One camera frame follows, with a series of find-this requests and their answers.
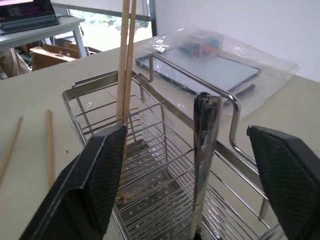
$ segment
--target table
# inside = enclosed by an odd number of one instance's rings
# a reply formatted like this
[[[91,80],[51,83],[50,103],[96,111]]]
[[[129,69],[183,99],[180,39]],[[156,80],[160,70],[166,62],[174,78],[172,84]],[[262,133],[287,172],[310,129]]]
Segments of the table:
[[[79,23],[85,20],[73,16],[62,16],[58,18],[58,21],[60,24],[55,26],[0,35],[0,51],[73,31],[80,57],[85,57],[87,54],[79,29]]]
[[[82,149],[62,101],[62,92],[70,89],[74,82],[116,71],[118,62],[117,48],[0,81],[1,157],[16,121],[23,115],[20,133],[0,186],[1,240],[17,239],[22,234],[48,192],[46,109],[52,110],[57,176]],[[136,65],[133,70],[142,71]],[[192,109],[192,101],[168,88],[164,81],[156,79],[152,85],[169,100],[179,98],[185,102],[185,108]],[[319,92],[320,83],[294,76],[258,110],[240,120],[237,131],[240,147],[250,152],[246,128],[248,124],[254,124],[300,137],[320,156]],[[219,140],[225,144],[228,142],[229,121],[226,117],[219,134]],[[111,226],[106,239],[116,239],[114,231]]]

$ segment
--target wall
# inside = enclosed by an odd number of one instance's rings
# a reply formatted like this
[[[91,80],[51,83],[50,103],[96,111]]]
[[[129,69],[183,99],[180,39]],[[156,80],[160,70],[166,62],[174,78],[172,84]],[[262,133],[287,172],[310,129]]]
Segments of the wall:
[[[293,60],[320,82],[319,0],[155,0],[157,33],[200,26]]]

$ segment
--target dish drying rack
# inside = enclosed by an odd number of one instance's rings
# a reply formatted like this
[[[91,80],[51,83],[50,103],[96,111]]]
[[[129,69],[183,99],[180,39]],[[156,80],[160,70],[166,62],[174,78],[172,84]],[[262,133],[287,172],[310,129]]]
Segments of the dish drying rack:
[[[236,144],[240,106],[230,93],[210,85],[160,55],[157,58],[225,97],[233,105],[229,140],[231,149],[216,141],[214,160],[243,182],[256,197],[252,206],[225,177],[210,169],[202,224],[204,240],[278,240],[284,236],[276,222],[266,221],[269,201],[264,194],[255,161]],[[119,192],[112,218],[121,240],[190,239],[195,188],[194,121],[175,107],[150,83],[150,77],[132,72],[127,150],[124,153]],[[74,83],[62,94],[77,135],[85,145],[99,130],[117,124],[118,72]]]

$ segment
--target clear plastic bag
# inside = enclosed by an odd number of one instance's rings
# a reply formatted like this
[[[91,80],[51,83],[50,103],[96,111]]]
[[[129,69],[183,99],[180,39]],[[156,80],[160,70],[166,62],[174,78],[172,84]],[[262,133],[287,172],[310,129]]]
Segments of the clear plastic bag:
[[[241,105],[241,117],[259,108],[299,70],[293,61],[272,56],[227,35],[199,28],[183,28],[138,46],[136,64],[149,70],[151,53],[158,53],[205,82],[235,95]],[[218,95],[159,59],[154,58],[153,70],[190,98],[199,92]],[[231,104],[227,99],[223,101],[224,110],[231,114]],[[185,105],[177,99],[171,102],[177,107]]]

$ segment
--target chopstick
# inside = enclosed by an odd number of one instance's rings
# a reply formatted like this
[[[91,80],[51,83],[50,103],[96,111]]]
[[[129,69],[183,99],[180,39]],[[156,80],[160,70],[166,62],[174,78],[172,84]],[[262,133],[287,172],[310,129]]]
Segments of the chopstick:
[[[128,116],[130,114],[131,76],[132,76],[132,68],[133,68],[133,61],[134,61],[136,10],[137,10],[137,0],[132,0],[129,45],[128,45],[128,54],[126,59],[123,116]],[[128,118],[124,119],[123,124],[125,125],[128,124]]]
[[[54,160],[53,160],[53,135],[52,135],[52,112],[46,110],[46,160],[48,188],[50,189],[55,182]]]
[[[18,133],[20,131],[22,120],[23,120],[23,117],[20,116],[19,119],[18,119],[18,122],[16,123],[14,134],[13,134],[13,137],[11,139],[10,145],[9,145],[8,149],[6,150],[4,158],[3,158],[2,162],[1,162],[1,166],[0,166],[0,184],[1,184],[1,180],[3,178],[4,172],[6,170],[6,167],[7,167],[8,163],[9,163],[11,152],[12,152],[14,146],[15,146],[15,143],[16,143],[16,140],[17,140],[17,137],[18,137]]]
[[[123,0],[120,59],[119,59],[119,71],[118,71],[117,98],[116,98],[116,119],[120,119],[124,116],[123,108],[124,108],[125,77],[126,77],[126,64],[127,64],[129,8],[130,8],[130,0]],[[123,121],[118,121],[117,124],[122,125]]]

